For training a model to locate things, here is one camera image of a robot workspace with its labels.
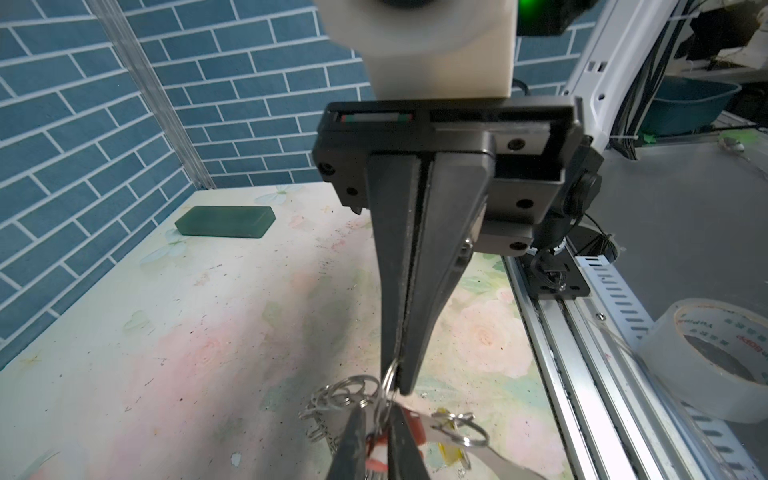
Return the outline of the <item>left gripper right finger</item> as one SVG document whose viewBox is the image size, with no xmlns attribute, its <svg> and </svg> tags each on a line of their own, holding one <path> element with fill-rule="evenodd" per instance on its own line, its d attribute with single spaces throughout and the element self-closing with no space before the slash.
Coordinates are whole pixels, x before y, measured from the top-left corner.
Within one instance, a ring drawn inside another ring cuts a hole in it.
<svg viewBox="0 0 768 480">
<path fill-rule="evenodd" d="M 388 430 L 388 478 L 429 480 L 419 447 L 426 443 L 422 422 L 415 413 L 391 413 Z"/>
</svg>

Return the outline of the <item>metal key organizer ring plate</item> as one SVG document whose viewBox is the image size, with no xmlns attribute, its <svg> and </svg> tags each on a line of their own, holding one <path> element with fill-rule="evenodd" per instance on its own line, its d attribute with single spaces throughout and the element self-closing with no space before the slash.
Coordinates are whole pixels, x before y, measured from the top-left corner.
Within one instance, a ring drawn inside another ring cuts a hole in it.
<svg viewBox="0 0 768 480">
<path fill-rule="evenodd" d="M 396 400 L 396 364 L 383 379 L 360 374 L 313 392 L 300 412 L 313 428 L 310 442 L 324 441 L 331 455 L 328 479 L 428 479 L 424 446 L 441 446 L 469 470 L 478 460 L 498 479 L 539 479 L 540 474 L 500 455 L 470 413 L 424 414 Z"/>
</svg>

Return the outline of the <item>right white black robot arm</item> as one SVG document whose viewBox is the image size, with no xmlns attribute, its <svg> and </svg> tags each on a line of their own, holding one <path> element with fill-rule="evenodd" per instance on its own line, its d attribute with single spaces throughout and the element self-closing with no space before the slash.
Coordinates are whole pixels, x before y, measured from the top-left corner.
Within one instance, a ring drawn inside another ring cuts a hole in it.
<svg viewBox="0 0 768 480">
<path fill-rule="evenodd" d="M 320 1 L 374 97 L 332 102 L 312 151 L 371 215 L 386 392 L 413 391 L 435 323 L 476 252 L 547 256 L 597 191 L 596 160 L 679 11 L 609 1 L 560 96 L 513 98 L 519 37 L 557 36 L 586 1 Z"/>
</svg>

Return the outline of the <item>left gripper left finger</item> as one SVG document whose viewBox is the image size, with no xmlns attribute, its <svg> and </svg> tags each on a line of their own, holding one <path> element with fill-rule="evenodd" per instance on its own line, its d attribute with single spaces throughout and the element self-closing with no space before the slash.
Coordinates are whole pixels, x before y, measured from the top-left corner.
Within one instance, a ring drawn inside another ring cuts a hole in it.
<svg viewBox="0 0 768 480">
<path fill-rule="evenodd" d="M 350 413 L 326 480 L 361 480 L 366 476 L 367 431 L 365 409 L 356 405 Z"/>
</svg>

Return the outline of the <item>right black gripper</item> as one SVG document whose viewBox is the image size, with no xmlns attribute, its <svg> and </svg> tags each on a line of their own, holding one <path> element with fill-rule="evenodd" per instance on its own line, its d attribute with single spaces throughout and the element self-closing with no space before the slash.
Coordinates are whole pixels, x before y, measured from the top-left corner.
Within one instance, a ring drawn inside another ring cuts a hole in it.
<svg viewBox="0 0 768 480">
<path fill-rule="evenodd" d="M 335 102 L 312 150 L 322 179 L 371 214 L 381 369 L 415 389 L 473 250 L 558 246 L 595 198 L 601 156 L 574 97 Z"/>
</svg>

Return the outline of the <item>red key tag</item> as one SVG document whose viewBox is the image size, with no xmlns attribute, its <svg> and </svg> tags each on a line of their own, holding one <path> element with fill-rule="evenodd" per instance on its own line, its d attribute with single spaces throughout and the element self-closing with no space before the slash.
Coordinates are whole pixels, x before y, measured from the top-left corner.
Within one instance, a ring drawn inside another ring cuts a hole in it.
<svg viewBox="0 0 768 480">
<path fill-rule="evenodd" d="M 426 433 L 420 415 L 393 407 L 384 432 L 368 442 L 366 479 L 428 479 L 422 447 Z"/>
</svg>

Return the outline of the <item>yellow key tag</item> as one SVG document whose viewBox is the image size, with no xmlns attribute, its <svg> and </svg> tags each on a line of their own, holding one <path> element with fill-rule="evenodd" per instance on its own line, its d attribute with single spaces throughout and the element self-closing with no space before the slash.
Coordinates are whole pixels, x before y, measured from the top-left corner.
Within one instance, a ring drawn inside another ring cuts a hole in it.
<svg viewBox="0 0 768 480">
<path fill-rule="evenodd" d="M 443 428 L 447 428 L 452 433 L 457 433 L 459 431 L 458 424 L 455 420 L 455 415 L 446 408 L 439 407 L 432 414 L 432 417 L 440 419 L 442 422 L 441 426 Z M 439 443 L 438 447 L 443 461 L 447 466 L 458 464 L 460 466 L 459 471 L 461 473 L 466 473 L 467 471 L 471 470 L 471 460 L 463 449 L 455 445 L 448 445 L 444 443 Z"/>
</svg>

